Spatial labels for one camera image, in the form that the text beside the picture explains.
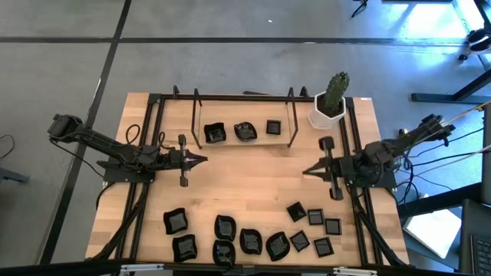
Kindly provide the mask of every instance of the black metal frame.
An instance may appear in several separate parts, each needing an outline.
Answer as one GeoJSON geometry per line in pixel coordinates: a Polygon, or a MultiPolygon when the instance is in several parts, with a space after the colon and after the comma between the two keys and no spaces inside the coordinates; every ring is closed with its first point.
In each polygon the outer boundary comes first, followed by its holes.
{"type": "MultiPolygon", "coordinates": [[[[352,131],[353,137],[354,137],[354,150],[355,151],[361,151],[363,148],[361,147],[360,132],[358,130],[358,122],[356,119],[356,113],[354,112],[353,98],[346,99],[346,108],[348,109],[348,113],[350,114],[351,131],[352,131]]],[[[351,197],[356,196],[356,188],[352,189],[352,191],[353,190],[355,191],[355,194],[351,193],[351,197]]],[[[374,206],[371,202],[370,187],[364,187],[363,188],[363,198],[365,201],[365,209],[367,210],[368,218],[370,219],[371,223],[373,223],[374,227],[376,228],[377,223],[375,222],[374,206]]],[[[382,265],[384,263],[384,260],[382,258],[382,252],[381,252],[381,249],[378,247],[377,243],[375,242],[374,237],[371,237],[371,243],[372,243],[372,246],[374,249],[375,263],[382,265]]]]}
{"type": "MultiPolygon", "coordinates": [[[[160,126],[162,124],[162,117],[163,117],[163,109],[164,109],[165,100],[166,99],[169,99],[169,100],[173,99],[173,100],[192,100],[193,101],[193,121],[194,121],[194,116],[196,114],[196,102],[198,101],[198,103],[201,105],[201,100],[241,100],[241,101],[245,100],[245,101],[274,101],[274,102],[285,101],[285,104],[290,102],[290,103],[292,103],[292,106],[293,106],[293,112],[294,112],[294,118],[295,118],[295,132],[294,132],[292,139],[291,139],[291,142],[290,142],[290,145],[291,145],[293,139],[295,138],[296,133],[298,132],[298,122],[296,120],[295,101],[297,100],[299,102],[310,102],[310,103],[314,102],[314,98],[308,96],[307,90],[304,87],[302,88],[302,91],[303,91],[303,95],[300,97],[295,97],[293,88],[289,89],[288,95],[286,97],[281,97],[281,96],[254,96],[254,95],[252,95],[252,96],[199,95],[199,92],[197,89],[194,90],[193,94],[180,94],[177,86],[174,86],[172,94],[150,94],[149,95],[149,100],[147,102],[147,110],[145,112],[145,117],[143,119],[143,129],[146,131],[142,132],[142,136],[140,137],[140,143],[144,144],[144,142],[146,140],[147,131],[148,131],[149,122],[150,122],[150,115],[152,113],[152,109],[154,108],[154,105],[158,103],[159,106],[158,106],[158,111],[157,111],[157,118],[156,118],[156,122],[154,125],[153,137],[152,137],[152,145],[157,144],[158,134],[160,131],[160,126]]],[[[351,98],[347,98],[346,100],[348,103],[352,103],[351,98]]],[[[350,112],[350,115],[351,115],[351,112],[354,113],[354,105],[353,104],[350,107],[348,107],[348,111],[350,112]]],[[[348,133],[346,130],[346,123],[344,121],[344,118],[342,118],[340,120],[340,128],[341,128],[341,138],[343,140],[344,154],[349,155],[351,153],[349,150],[348,133]]],[[[359,137],[359,132],[358,132],[358,125],[356,124],[356,118],[354,118],[354,123],[351,124],[351,128],[353,130],[354,140],[359,141],[360,137],[359,137]]],[[[128,191],[128,197],[127,197],[127,201],[126,201],[126,205],[125,205],[125,213],[124,213],[123,221],[125,218],[127,218],[127,209],[131,209],[131,207],[133,206],[133,201],[134,201],[135,192],[136,192],[136,186],[137,186],[136,183],[130,184],[130,189],[128,191]]],[[[137,216],[136,224],[134,227],[133,240],[132,240],[131,246],[130,246],[130,248],[131,248],[130,259],[131,260],[136,260],[137,249],[138,249],[139,240],[140,240],[140,233],[141,233],[141,229],[143,226],[143,215],[144,215],[144,211],[145,211],[145,205],[147,203],[146,198],[148,195],[148,191],[150,190],[150,184],[149,183],[144,183],[143,186],[146,186],[146,187],[142,188],[142,191],[144,191],[146,193],[146,195],[143,196],[143,198],[145,199],[143,201],[143,208],[137,216]]],[[[351,189],[352,189],[351,200],[353,201],[353,196],[356,196],[356,188],[352,187],[351,189]]],[[[365,205],[367,206],[367,209],[372,210],[371,219],[374,222],[373,206],[372,206],[371,200],[367,201],[365,199],[365,205]]],[[[361,220],[358,217],[358,215],[356,214],[355,210],[353,210],[353,213],[354,213],[354,217],[355,217],[355,228],[356,228],[356,235],[357,235],[357,240],[358,240],[358,250],[360,253],[361,264],[367,265],[368,264],[367,248],[366,248],[366,244],[364,241],[364,233],[363,233],[361,220]]],[[[121,258],[121,253],[122,253],[123,248],[124,248],[124,242],[125,242],[125,238],[122,238],[120,241],[120,244],[117,247],[117,254],[115,255],[116,259],[121,258]]],[[[374,250],[376,250],[376,251],[374,251],[375,256],[377,256],[377,250],[379,250],[378,254],[380,254],[380,249],[378,249],[376,247],[376,245],[374,246],[374,250]]],[[[382,264],[381,259],[376,257],[376,263],[382,264]]],[[[183,270],[191,270],[191,268],[188,264],[185,264],[185,265],[174,264],[174,265],[176,265],[175,269],[181,268],[183,270]]],[[[222,271],[223,270],[223,268],[217,267],[214,264],[193,264],[193,265],[196,266],[196,270],[201,270],[201,271],[207,271],[207,270],[222,271]]],[[[251,266],[236,266],[236,268],[234,268],[234,269],[238,269],[239,271],[244,271],[245,269],[250,270],[251,268],[248,268],[248,267],[251,267],[251,266]]],[[[266,269],[269,272],[281,272],[281,271],[290,271],[291,270],[291,267],[289,267],[289,266],[288,267],[281,267],[281,266],[253,265],[252,267],[253,267],[253,271],[255,273],[257,273],[258,271],[263,271],[263,268],[269,268],[269,269],[266,269]]],[[[302,266],[300,268],[304,269],[304,270],[302,270],[302,272],[308,272],[308,271],[326,272],[326,271],[330,271],[332,269],[332,267],[310,267],[310,266],[302,266]]]]}
{"type": "MultiPolygon", "coordinates": [[[[174,85],[174,93],[172,94],[172,99],[174,100],[189,100],[188,97],[185,97],[186,95],[179,94],[179,89],[177,88],[176,85],[174,85]]],[[[294,120],[294,125],[295,125],[295,130],[293,132],[293,135],[290,137],[290,142],[288,143],[287,147],[291,147],[293,144],[293,140],[297,136],[298,132],[298,119],[297,119],[297,109],[295,107],[295,93],[293,92],[293,87],[290,87],[288,90],[288,95],[286,97],[282,96],[244,96],[244,95],[199,95],[198,89],[194,89],[193,93],[193,118],[191,120],[191,134],[193,135],[194,141],[196,142],[196,145],[198,148],[201,150],[203,147],[199,144],[199,139],[196,136],[196,133],[194,132],[194,126],[196,125],[196,101],[199,102],[199,106],[202,107],[203,104],[201,103],[201,100],[239,100],[239,101],[285,101],[285,104],[292,103],[292,109],[293,109],[293,120],[294,120]]]]}

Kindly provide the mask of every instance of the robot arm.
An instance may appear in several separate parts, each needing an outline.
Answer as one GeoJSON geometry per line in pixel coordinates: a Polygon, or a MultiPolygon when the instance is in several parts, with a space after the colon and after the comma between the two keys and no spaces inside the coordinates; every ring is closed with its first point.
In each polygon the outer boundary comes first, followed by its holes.
{"type": "Polygon", "coordinates": [[[159,170],[181,169],[181,186],[187,186],[186,171],[208,158],[191,153],[186,149],[186,137],[179,135],[180,149],[169,148],[168,153],[160,153],[160,146],[134,146],[122,144],[91,128],[72,115],[56,115],[48,130],[53,143],[79,142],[112,157],[117,162],[98,161],[105,169],[122,169],[133,174],[159,170]]]}
{"type": "Polygon", "coordinates": [[[377,187],[384,172],[396,169],[394,160],[406,154],[413,146],[424,141],[445,140],[455,130],[453,125],[444,126],[441,116],[433,114],[422,119],[420,125],[409,133],[397,139],[386,139],[369,143],[354,156],[336,157],[328,154],[334,149],[334,140],[326,136],[319,140],[319,147],[325,151],[325,156],[319,159],[313,167],[306,169],[303,174],[318,176],[324,181],[334,177],[344,177],[358,187],[377,187]],[[324,169],[325,172],[314,172],[324,169]]]}

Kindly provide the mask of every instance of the black square plate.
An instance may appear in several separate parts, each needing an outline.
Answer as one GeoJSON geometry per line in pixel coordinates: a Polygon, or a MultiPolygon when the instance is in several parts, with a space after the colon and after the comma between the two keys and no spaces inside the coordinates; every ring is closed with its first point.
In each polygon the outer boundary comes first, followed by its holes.
{"type": "Polygon", "coordinates": [[[309,209],[308,210],[308,224],[310,224],[310,225],[323,225],[324,224],[324,211],[322,211],[322,209],[309,209]]]}
{"type": "Polygon", "coordinates": [[[284,232],[278,232],[266,241],[266,251],[271,261],[279,261],[290,252],[290,243],[284,232]]]}
{"type": "Polygon", "coordinates": [[[332,250],[331,240],[329,239],[329,237],[315,240],[314,246],[319,258],[334,254],[334,250],[332,250]]]}
{"type": "Polygon", "coordinates": [[[186,210],[178,208],[163,213],[163,223],[166,225],[166,234],[172,235],[187,229],[186,210]]]}
{"type": "Polygon", "coordinates": [[[236,221],[226,215],[217,215],[215,220],[215,235],[219,239],[233,242],[236,237],[236,221]]]}
{"type": "Polygon", "coordinates": [[[299,219],[307,215],[305,209],[302,207],[302,204],[300,204],[300,202],[296,202],[295,204],[290,205],[289,207],[286,208],[286,210],[292,217],[293,222],[297,222],[299,219]]]}
{"type": "Polygon", "coordinates": [[[275,135],[282,134],[282,122],[278,120],[267,120],[266,133],[275,135]]]}
{"type": "Polygon", "coordinates": [[[240,231],[240,248],[246,254],[260,255],[262,252],[262,237],[255,229],[242,229],[240,231]]]}
{"type": "Polygon", "coordinates": [[[227,140],[224,123],[205,125],[205,138],[207,143],[217,143],[227,140]]]}
{"type": "Polygon", "coordinates": [[[302,251],[310,245],[307,235],[303,230],[290,237],[290,241],[292,241],[292,244],[295,246],[295,249],[297,249],[297,252],[302,251]]]}
{"type": "Polygon", "coordinates": [[[236,248],[230,241],[215,241],[213,244],[213,262],[215,265],[233,267],[236,263],[236,248]]]}
{"type": "Polygon", "coordinates": [[[194,235],[184,235],[172,240],[172,249],[174,251],[174,261],[183,262],[198,256],[194,235]]]}
{"type": "Polygon", "coordinates": [[[339,218],[325,219],[325,233],[328,235],[341,235],[341,220],[339,218]]]}

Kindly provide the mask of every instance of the gray floor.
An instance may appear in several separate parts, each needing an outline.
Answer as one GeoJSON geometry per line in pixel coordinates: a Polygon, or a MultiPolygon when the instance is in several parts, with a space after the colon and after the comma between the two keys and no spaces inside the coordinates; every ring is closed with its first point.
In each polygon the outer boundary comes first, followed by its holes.
{"type": "MultiPolygon", "coordinates": [[[[0,36],[112,36],[123,3],[2,1],[0,36]]],[[[463,38],[462,23],[470,24],[449,3],[371,0],[366,11],[350,18],[357,6],[344,0],[133,1],[123,36],[463,38]],[[423,24],[422,18],[429,21],[423,24]]],[[[15,151],[0,165],[31,176],[27,185],[7,181],[0,186],[1,267],[36,262],[71,159],[48,143],[45,131],[55,113],[85,117],[108,46],[0,44],[0,136],[10,133],[16,139],[15,151]]],[[[430,113],[450,119],[471,108],[409,101],[413,92],[452,94],[484,72],[477,57],[458,62],[460,52],[457,47],[354,44],[120,44],[94,129],[115,135],[127,92],[169,93],[176,84],[183,93],[198,87],[203,94],[286,94],[289,87],[298,93],[305,85],[316,94],[333,74],[347,71],[348,96],[372,97],[382,137],[393,137],[430,113]]],[[[482,127],[481,116],[454,122],[454,137],[482,127]]],[[[481,139],[481,133],[472,135],[414,163],[477,150],[481,139]]],[[[434,144],[418,146],[414,153],[434,144]]],[[[0,141],[0,153],[8,147],[0,141]]],[[[91,163],[103,158],[87,151],[91,163]]],[[[425,177],[456,188],[479,181],[480,170],[476,156],[425,177]]],[[[400,172],[397,178],[406,175],[400,172]]],[[[429,194],[445,191],[420,179],[415,183],[429,194]]],[[[100,188],[101,179],[82,166],[54,261],[84,258],[100,188]]],[[[414,264],[430,266],[410,256],[414,264]]]]}

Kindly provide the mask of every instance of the wooden table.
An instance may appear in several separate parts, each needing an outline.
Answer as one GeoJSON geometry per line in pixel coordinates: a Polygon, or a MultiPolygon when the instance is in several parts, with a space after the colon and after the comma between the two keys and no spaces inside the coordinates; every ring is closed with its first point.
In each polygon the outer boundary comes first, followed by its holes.
{"type": "MultiPolygon", "coordinates": [[[[124,141],[126,129],[133,123],[141,125],[149,94],[130,93],[124,107],[117,133],[117,140],[124,141]]],[[[203,101],[203,106],[223,105],[224,101],[203,101]]],[[[260,106],[270,103],[238,102],[249,105],[256,113],[266,112],[260,106]]],[[[208,156],[209,161],[188,172],[189,187],[179,185],[179,171],[158,172],[155,182],[150,185],[147,207],[143,221],[137,261],[173,262],[172,240],[186,234],[196,235],[198,258],[186,263],[213,264],[212,246],[216,240],[213,225],[217,215],[230,215],[237,223],[236,264],[256,265],[309,265],[309,266],[359,266],[360,257],[354,227],[351,200],[346,193],[343,179],[339,179],[344,200],[334,201],[329,196],[331,183],[322,182],[312,176],[303,176],[307,169],[322,157],[318,148],[318,138],[333,136],[334,156],[343,156],[340,128],[315,130],[308,122],[307,114],[312,103],[296,103],[298,134],[291,148],[286,146],[209,146],[198,149],[191,135],[192,100],[166,100],[161,130],[166,133],[164,144],[177,146],[177,135],[185,134],[188,149],[193,153],[208,156]],[[286,212],[286,207],[300,201],[305,209],[324,209],[326,218],[339,218],[342,235],[330,235],[334,254],[318,258],[313,240],[325,237],[323,226],[310,226],[308,218],[294,223],[286,212]],[[163,213],[179,207],[186,209],[189,228],[174,235],[166,235],[163,213]],[[291,237],[300,230],[311,241],[311,245],[301,252],[295,248],[280,261],[271,262],[263,247],[261,255],[246,255],[239,245],[241,228],[257,229],[263,244],[276,232],[284,231],[291,237]]],[[[362,146],[379,140],[374,106],[370,98],[354,98],[356,116],[362,146]]],[[[152,113],[150,125],[154,125],[156,108],[152,113]]],[[[217,114],[227,117],[227,113],[217,114]]],[[[346,124],[350,148],[354,148],[349,114],[346,124]]],[[[148,143],[152,136],[148,134],[148,143]]],[[[124,205],[127,199],[128,183],[118,183],[101,197],[95,217],[87,257],[97,254],[109,241],[121,224],[124,205]]],[[[397,215],[394,199],[385,189],[371,189],[371,198],[377,221],[377,228],[398,257],[408,262],[406,247],[397,215]]],[[[129,255],[131,228],[123,256],[129,255]]],[[[365,229],[368,259],[374,263],[371,240],[365,229]]]]}

